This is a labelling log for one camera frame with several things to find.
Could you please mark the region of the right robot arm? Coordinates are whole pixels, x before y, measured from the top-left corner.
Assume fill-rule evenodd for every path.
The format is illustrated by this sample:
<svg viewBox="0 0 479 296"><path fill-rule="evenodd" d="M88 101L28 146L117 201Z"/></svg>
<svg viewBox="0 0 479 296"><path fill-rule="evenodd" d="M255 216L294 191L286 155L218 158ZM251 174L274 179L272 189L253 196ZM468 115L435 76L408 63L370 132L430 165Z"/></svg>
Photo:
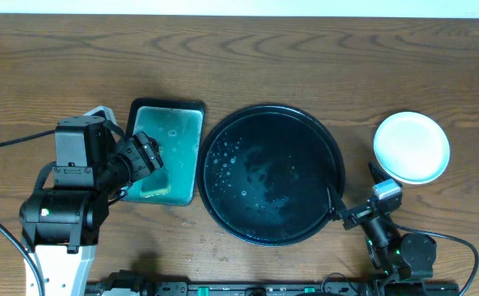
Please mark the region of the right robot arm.
<svg viewBox="0 0 479 296"><path fill-rule="evenodd" d="M334 219L350 230L362 228L374 267L383 271L378 285L421 281L433 276L436 242L425 234L398 231L390 215L402 205L403 186L376 164L368 168L375 185L365 203L348 209L333 195Z"/></svg>

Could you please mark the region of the mint plate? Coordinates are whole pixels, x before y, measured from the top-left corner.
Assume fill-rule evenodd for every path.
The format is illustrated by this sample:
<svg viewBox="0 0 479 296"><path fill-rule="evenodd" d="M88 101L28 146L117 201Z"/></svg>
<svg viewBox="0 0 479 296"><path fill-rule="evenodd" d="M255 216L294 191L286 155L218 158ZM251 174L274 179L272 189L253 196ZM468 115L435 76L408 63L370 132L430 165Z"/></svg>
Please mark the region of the mint plate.
<svg viewBox="0 0 479 296"><path fill-rule="evenodd" d="M386 173L416 185L436 180L450 161L449 139L442 127L416 112L387 117L375 132L373 151Z"/></svg>

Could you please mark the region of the green yellow sponge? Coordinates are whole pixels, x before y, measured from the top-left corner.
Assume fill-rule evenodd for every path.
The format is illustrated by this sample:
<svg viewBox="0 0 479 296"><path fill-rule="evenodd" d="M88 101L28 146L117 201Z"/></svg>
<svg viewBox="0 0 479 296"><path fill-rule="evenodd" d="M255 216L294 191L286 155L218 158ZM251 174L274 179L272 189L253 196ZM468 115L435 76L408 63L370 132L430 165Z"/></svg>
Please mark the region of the green yellow sponge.
<svg viewBox="0 0 479 296"><path fill-rule="evenodd" d="M150 198L171 191L170 177L166 169L158 169L142 180L140 196Z"/></svg>

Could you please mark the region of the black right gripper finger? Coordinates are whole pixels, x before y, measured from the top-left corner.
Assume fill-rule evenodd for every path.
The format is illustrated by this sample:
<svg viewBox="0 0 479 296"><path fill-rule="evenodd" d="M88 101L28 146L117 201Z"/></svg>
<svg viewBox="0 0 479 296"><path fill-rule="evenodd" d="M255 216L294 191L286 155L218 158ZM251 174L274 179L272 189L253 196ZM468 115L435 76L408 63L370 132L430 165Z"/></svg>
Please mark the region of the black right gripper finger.
<svg viewBox="0 0 479 296"><path fill-rule="evenodd" d="M386 173L383 169L381 169L378 165L376 165L373 162L368 163L368 168L370 170L371 176L375 184L385 182L392 178L388 173Z"/></svg>
<svg viewBox="0 0 479 296"><path fill-rule="evenodd" d="M326 185L329 196L329 217L332 221L341 220L347 207L332 183L327 182Z"/></svg>

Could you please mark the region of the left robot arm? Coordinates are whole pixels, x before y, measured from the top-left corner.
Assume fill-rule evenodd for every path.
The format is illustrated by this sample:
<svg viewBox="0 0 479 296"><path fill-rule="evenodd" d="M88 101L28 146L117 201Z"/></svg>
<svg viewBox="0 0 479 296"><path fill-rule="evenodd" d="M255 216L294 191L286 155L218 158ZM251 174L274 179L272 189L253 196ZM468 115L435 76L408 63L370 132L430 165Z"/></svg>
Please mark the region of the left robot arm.
<svg viewBox="0 0 479 296"><path fill-rule="evenodd" d="M143 132L116 142L109 132L57 132L57 159L21 205L28 295L82 295L109 207L125 187L160 169L157 141Z"/></svg>

